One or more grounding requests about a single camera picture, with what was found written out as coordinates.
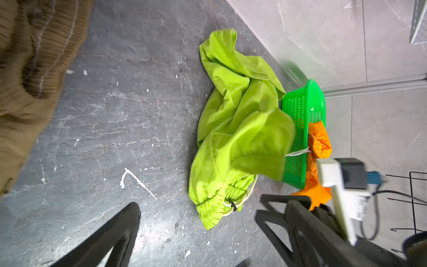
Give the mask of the lime green shorts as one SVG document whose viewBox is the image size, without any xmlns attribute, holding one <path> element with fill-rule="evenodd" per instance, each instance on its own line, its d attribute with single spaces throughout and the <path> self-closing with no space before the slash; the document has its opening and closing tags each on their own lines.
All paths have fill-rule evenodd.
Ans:
<svg viewBox="0 0 427 267">
<path fill-rule="evenodd" d="M 286 92 L 268 63 L 246 56 L 233 29 L 218 30 L 200 45 L 214 84 L 197 128 L 189 198 L 206 230 L 242 209 L 259 175 L 282 179 L 295 138 L 292 118 L 279 109 Z"/>
</svg>

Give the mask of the tan khaki shorts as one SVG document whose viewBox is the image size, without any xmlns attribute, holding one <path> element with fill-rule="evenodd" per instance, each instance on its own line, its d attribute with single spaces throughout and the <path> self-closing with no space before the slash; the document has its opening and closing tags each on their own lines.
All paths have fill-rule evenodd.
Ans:
<svg viewBox="0 0 427 267">
<path fill-rule="evenodd" d="M 1 194 L 49 123 L 86 38 L 92 1 L 1 2 Z"/>
</svg>

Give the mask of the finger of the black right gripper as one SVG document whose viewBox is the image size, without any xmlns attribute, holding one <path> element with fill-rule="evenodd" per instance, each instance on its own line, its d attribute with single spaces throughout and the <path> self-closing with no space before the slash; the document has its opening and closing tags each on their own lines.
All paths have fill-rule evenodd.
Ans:
<svg viewBox="0 0 427 267">
<path fill-rule="evenodd" d="M 310 210 L 311 207 L 311 199 L 308 196 L 299 196 L 299 195 L 261 195 L 260 202 L 262 205 L 268 210 L 273 212 L 278 212 L 275 208 L 273 208 L 270 203 L 277 202 L 287 204 L 290 201 L 297 201 L 307 210 Z"/>
<path fill-rule="evenodd" d="M 267 223 L 272 223 L 287 229 L 285 215 L 277 211 L 257 210 L 255 214 L 255 221 L 272 243 L 276 251 L 279 253 L 281 259 L 288 267 L 294 267 L 294 254 L 284 244 L 284 242 L 275 234 L 275 232 L 268 226 Z"/>
</svg>

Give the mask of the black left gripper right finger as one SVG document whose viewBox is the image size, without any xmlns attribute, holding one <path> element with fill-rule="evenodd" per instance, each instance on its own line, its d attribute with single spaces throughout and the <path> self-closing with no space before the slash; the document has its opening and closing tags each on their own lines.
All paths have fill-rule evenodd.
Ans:
<svg viewBox="0 0 427 267">
<path fill-rule="evenodd" d="M 322 223 L 299 202 L 290 201 L 285 209 L 286 229 L 298 267 L 376 267 Z"/>
</svg>

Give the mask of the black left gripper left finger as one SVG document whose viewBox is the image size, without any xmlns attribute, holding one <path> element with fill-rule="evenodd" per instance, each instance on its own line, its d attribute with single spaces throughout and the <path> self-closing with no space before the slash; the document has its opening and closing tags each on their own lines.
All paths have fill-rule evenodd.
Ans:
<svg viewBox="0 0 427 267">
<path fill-rule="evenodd" d="M 127 267 L 140 226 L 141 212 L 131 202 L 83 243 L 53 264 L 54 267 L 96 267 L 109 254 L 107 267 Z"/>
</svg>

